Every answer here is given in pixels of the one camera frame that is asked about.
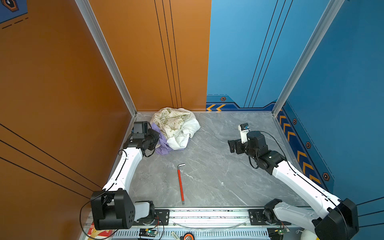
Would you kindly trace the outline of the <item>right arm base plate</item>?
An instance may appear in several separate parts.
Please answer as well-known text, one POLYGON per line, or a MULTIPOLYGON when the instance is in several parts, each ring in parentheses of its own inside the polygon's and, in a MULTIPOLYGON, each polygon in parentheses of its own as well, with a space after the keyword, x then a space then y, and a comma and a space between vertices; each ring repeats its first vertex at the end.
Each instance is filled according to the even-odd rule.
POLYGON ((265 209, 250 209, 248 210, 250 222, 252 226, 263 226, 263 225, 279 225, 282 222, 278 221, 276 216, 267 212, 265 209))

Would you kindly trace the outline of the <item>purple cloth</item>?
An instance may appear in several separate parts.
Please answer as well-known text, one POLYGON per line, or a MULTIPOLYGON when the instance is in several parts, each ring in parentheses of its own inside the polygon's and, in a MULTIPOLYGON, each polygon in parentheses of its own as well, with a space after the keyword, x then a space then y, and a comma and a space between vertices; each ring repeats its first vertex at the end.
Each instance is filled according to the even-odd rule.
POLYGON ((159 129, 159 127, 155 123, 152 123, 151 127, 153 130, 155 130, 156 132, 159 133, 159 141, 156 145, 155 153, 157 153, 158 155, 162 155, 162 156, 168 155, 170 152, 173 151, 173 149, 168 145, 167 139, 161 133, 161 130, 159 129))

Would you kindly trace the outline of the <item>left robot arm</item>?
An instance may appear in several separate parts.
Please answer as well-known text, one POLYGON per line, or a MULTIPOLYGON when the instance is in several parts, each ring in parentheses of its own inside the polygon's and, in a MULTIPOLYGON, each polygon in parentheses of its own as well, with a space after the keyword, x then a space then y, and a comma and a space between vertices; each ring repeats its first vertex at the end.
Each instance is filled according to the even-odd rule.
POLYGON ((129 188, 146 151, 154 152, 160 134, 149 122, 134 122, 112 176, 101 191, 93 192, 90 203, 96 230, 129 229, 135 223, 149 225, 155 220, 153 201, 133 202, 129 188))

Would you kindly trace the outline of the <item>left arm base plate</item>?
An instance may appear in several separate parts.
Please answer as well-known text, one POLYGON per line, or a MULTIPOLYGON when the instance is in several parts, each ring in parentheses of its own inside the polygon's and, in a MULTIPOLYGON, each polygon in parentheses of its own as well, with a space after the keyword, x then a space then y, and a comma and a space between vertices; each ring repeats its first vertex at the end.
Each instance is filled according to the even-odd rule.
POLYGON ((160 221, 160 225, 164 224, 167 226, 170 219, 170 210, 169 209, 154 209, 150 211, 150 214, 144 218, 140 218, 134 222, 134 226, 154 226, 160 221))

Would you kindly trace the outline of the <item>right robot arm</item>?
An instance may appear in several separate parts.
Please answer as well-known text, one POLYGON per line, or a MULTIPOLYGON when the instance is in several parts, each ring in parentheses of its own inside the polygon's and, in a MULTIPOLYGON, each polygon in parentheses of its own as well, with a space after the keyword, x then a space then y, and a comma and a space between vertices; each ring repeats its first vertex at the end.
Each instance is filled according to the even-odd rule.
POLYGON ((319 187, 285 156, 269 150, 262 131, 240 130, 240 134, 240 139, 228 141, 231 153, 246 154, 252 168, 264 170, 282 181, 312 208, 304 210, 273 199, 264 206, 266 223, 288 222, 312 232, 320 240, 350 240, 359 232, 358 209, 354 202, 341 200, 319 187))

